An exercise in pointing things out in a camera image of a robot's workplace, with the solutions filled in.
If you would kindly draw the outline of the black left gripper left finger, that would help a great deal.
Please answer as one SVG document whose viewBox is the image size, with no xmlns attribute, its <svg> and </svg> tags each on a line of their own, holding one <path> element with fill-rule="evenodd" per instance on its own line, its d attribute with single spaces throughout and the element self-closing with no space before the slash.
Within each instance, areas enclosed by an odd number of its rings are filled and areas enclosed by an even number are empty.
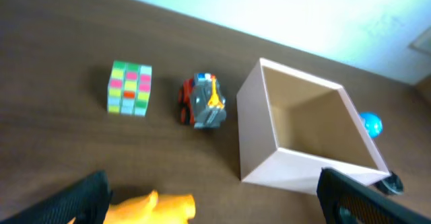
<svg viewBox="0 0 431 224">
<path fill-rule="evenodd" d="M 106 172 L 94 172 L 1 224 L 96 223 L 105 220 L 112 190 Z"/>
</svg>

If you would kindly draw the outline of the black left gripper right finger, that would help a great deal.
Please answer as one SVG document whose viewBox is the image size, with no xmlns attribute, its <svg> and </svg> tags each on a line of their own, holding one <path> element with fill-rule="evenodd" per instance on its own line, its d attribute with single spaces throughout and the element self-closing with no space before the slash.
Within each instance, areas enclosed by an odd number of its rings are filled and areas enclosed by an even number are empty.
<svg viewBox="0 0 431 224">
<path fill-rule="evenodd" d="M 317 196 L 327 223 L 430 224 L 430 219 L 333 169 L 321 171 Z"/>
</svg>

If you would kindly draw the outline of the orange toy hippo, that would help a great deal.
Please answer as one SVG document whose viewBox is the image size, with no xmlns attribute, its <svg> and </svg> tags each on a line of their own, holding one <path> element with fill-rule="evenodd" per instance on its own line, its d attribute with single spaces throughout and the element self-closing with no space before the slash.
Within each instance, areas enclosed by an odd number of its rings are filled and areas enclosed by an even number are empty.
<svg viewBox="0 0 431 224">
<path fill-rule="evenodd" d="M 145 196 L 110 204 L 103 224 L 188 224 L 196 215 L 192 194 L 159 194 L 152 190 Z"/>
</svg>

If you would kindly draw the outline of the pastel puzzle cube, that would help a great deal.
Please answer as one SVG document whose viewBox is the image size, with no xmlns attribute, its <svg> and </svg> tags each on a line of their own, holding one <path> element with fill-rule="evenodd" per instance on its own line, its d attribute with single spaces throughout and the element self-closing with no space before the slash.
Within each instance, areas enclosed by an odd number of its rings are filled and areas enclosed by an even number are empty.
<svg viewBox="0 0 431 224">
<path fill-rule="evenodd" d="M 107 112 L 144 117 L 152 88 L 152 66 L 114 61 L 107 86 Z"/>
</svg>

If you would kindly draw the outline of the grey red toy truck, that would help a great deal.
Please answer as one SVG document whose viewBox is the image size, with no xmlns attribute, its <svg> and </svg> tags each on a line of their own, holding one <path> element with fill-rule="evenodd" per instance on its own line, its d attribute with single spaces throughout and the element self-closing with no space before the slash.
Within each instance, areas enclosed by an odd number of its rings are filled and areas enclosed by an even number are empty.
<svg viewBox="0 0 431 224">
<path fill-rule="evenodd" d="M 226 120 L 226 98 L 217 77 L 195 73 L 178 91 L 180 122 L 194 128 L 219 128 Z"/>
</svg>

